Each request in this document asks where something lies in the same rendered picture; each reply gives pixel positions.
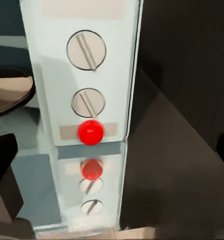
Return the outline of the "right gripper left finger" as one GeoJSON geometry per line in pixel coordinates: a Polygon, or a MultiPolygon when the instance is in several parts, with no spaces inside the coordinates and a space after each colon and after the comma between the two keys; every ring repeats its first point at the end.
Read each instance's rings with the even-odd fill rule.
{"type": "Polygon", "coordinates": [[[0,136],[0,180],[17,155],[17,143],[14,133],[0,136]]]}

